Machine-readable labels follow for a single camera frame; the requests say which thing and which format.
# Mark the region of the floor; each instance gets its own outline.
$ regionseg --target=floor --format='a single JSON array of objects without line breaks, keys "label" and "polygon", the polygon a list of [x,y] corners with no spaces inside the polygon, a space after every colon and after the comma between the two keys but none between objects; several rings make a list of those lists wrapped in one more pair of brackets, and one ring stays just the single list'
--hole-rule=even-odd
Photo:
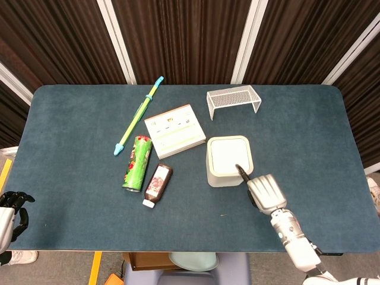
[{"label": "floor", "polygon": [[[0,156],[0,169],[4,162]],[[371,176],[380,184],[379,173]],[[33,264],[0,267],[0,285],[88,284],[93,257],[93,252],[41,251]],[[103,252],[97,284],[103,285],[111,273],[120,271],[122,261],[119,252]],[[322,256],[322,261],[339,280],[363,276],[380,278],[380,252]],[[250,254],[250,262],[252,284],[301,285],[305,279],[285,253]]]}]

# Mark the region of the dark green tabletop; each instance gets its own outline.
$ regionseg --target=dark green tabletop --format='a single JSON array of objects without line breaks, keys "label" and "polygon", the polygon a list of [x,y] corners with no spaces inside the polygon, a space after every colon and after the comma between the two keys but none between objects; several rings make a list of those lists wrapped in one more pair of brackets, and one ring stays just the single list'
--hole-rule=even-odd
[{"label": "dark green tabletop", "polygon": [[[380,249],[375,214],[338,89],[325,85],[255,85],[252,105],[217,109],[206,92],[230,85],[163,85],[144,116],[191,104],[205,134],[244,135],[252,177],[272,173],[303,231],[326,252]],[[141,121],[124,151],[115,144],[151,86],[46,85],[34,95],[6,191],[25,191],[29,228],[15,249],[97,251],[283,251],[270,217],[251,205],[246,185],[207,183],[206,145],[162,162],[174,169],[154,209],[143,193],[121,188]],[[152,152],[144,187],[158,163]]]}]

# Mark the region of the yellow floor tape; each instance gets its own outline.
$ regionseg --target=yellow floor tape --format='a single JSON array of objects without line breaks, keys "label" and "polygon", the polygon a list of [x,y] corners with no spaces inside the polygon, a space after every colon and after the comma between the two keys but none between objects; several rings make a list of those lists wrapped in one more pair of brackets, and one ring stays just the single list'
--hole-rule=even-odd
[{"label": "yellow floor tape", "polygon": [[4,163],[4,167],[2,168],[1,175],[0,175],[0,193],[5,185],[5,180],[7,179],[11,166],[12,166],[12,160],[7,159]]},{"label": "yellow floor tape", "polygon": [[102,259],[102,252],[96,251],[93,259],[93,266],[91,267],[91,275],[88,285],[96,285],[97,276],[99,274],[100,260]]}]

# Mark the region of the bottle cap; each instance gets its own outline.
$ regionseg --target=bottle cap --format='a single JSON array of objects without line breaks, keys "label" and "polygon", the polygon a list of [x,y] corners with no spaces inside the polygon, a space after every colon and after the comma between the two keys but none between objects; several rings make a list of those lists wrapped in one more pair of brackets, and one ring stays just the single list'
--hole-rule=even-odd
[{"label": "bottle cap", "polygon": [[146,199],[144,199],[144,201],[142,202],[142,204],[143,204],[144,206],[149,207],[149,208],[153,208],[154,205],[155,205],[155,203],[153,203],[152,201],[146,200]]}]

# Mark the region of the brown sauce bottle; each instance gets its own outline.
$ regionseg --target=brown sauce bottle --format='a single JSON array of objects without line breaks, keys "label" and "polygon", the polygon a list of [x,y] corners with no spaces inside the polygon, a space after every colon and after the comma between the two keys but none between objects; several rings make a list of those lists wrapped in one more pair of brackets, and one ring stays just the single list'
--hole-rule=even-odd
[{"label": "brown sauce bottle", "polygon": [[173,169],[163,163],[159,163],[148,183],[145,190],[143,205],[153,208],[155,204],[161,199],[166,185],[173,174]]}]

